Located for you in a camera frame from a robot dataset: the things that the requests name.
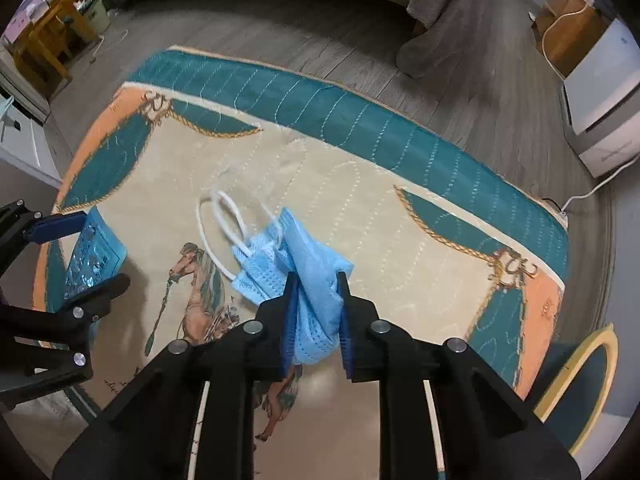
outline wooden cabinet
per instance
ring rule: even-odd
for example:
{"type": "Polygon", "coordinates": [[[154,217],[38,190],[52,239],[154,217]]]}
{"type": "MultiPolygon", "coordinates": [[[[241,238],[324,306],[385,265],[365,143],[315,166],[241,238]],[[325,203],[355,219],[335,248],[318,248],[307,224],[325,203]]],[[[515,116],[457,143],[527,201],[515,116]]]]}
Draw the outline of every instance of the wooden cabinet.
{"type": "Polygon", "coordinates": [[[598,11],[591,6],[584,9],[584,5],[584,0],[547,0],[532,25],[537,50],[543,53],[544,38],[544,54],[564,77],[607,30],[607,23],[598,11]]]}

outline wooden floor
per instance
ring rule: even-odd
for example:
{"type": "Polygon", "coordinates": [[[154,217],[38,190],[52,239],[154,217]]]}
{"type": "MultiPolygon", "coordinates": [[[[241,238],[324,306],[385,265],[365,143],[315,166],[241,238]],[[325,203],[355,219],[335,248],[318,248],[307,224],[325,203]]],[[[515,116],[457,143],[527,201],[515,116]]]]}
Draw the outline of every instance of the wooden floor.
{"type": "MultiPolygon", "coordinates": [[[[593,186],[563,136],[559,80],[535,50],[527,0],[492,0],[477,46],[420,80],[395,65],[414,21],[385,0],[143,0],[122,11],[91,64],[52,101],[65,167],[126,76],[172,44],[262,60],[343,83],[415,118],[513,184],[563,204],[593,186]],[[124,30],[124,41],[109,48],[124,30]]],[[[570,213],[570,277],[557,332],[581,340],[596,328],[608,291],[612,208],[608,190],[570,213]]]]}

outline mask strap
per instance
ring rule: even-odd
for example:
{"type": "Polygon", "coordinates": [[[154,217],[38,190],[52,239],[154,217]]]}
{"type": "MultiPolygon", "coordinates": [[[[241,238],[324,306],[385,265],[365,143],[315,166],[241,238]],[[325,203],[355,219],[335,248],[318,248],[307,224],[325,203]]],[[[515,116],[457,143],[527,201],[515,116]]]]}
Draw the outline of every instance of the mask strap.
{"type": "Polygon", "coordinates": [[[237,246],[238,249],[240,249],[245,256],[247,257],[251,256],[253,254],[253,251],[251,251],[249,247],[247,247],[246,244],[244,243],[249,238],[247,235],[246,224],[244,223],[244,220],[242,220],[242,215],[240,214],[240,210],[238,209],[238,206],[233,201],[233,199],[224,191],[211,190],[211,210],[213,212],[213,216],[218,222],[218,225],[220,226],[220,228],[222,229],[226,237],[229,239],[229,241],[231,241],[231,243],[237,246]],[[224,201],[226,206],[228,206],[228,208],[231,209],[231,212],[235,215],[236,222],[238,222],[238,227],[240,228],[240,232],[242,233],[243,240],[238,238],[238,235],[236,235],[236,233],[232,231],[232,229],[229,227],[224,217],[222,216],[222,209],[220,208],[220,199],[224,201]]]}
{"type": "Polygon", "coordinates": [[[207,251],[209,258],[211,258],[211,261],[214,263],[214,265],[218,268],[220,272],[222,272],[222,274],[224,274],[229,279],[229,281],[232,282],[233,280],[235,280],[236,275],[222,264],[222,262],[217,258],[217,256],[211,250],[211,247],[209,247],[209,243],[207,242],[207,237],[204,234],[204,227],[202,226],[202,217],[200,216],[200,206],[202,206],[202,199],[198,200],[198,202],[196,203],[196,211],[195,211],[196,223],[198,224],[198,232],[200,232],[200,240],[202,241],[202,244],[204,245],[204,248],[207,251]]]}

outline mat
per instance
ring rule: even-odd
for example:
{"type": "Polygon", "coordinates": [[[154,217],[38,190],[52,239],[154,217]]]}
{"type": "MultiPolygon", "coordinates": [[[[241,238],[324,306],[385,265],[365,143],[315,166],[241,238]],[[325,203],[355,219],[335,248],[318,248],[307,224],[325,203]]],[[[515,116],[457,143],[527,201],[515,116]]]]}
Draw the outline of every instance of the mat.
{"type": "MultiPolygon", "coordinates": [[[[554,211],[347,88],[173,47],[116,92],[54,206],[97,205],[128,251],[131,287],[97,331],[93,379],[76,389],[85,406],[107,405],[174,338],[207,342],[253,317],[198,234],[194,208],[220,175],[274,214],[288,207],[351,260],[352,294],[373,301],[380,317],[426,341],[468,340],[526,396],[567,274],[566,226],[554,211]]],[[[201,212],[216,254],[237,269],[209,208],[201,212]]],[[[63,303],[74,243],[42,247],[36,308],[63,303]]],[[[257,384],[254,397],[261,478],[378,477],[378,387],[348,383],[340,352],[293,367],[283,383],[257,384]]]]}

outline pink object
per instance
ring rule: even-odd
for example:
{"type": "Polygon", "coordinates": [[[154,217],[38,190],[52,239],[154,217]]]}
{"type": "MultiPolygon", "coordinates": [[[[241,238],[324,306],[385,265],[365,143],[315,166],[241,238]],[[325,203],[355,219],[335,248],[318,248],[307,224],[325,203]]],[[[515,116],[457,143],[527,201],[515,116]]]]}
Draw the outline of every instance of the pink object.
{"type": "Polygon", "coordinates": [[[29,23],[30,16],[28,15],[28,11],[37,9],[42,3],[43,0],[31,0],[29,5],[27,5],[23,10],[14,14],[9,25],[6,26],[4,31],[4,36],[7,38],[9,43],[14,43],[29,23]]]}

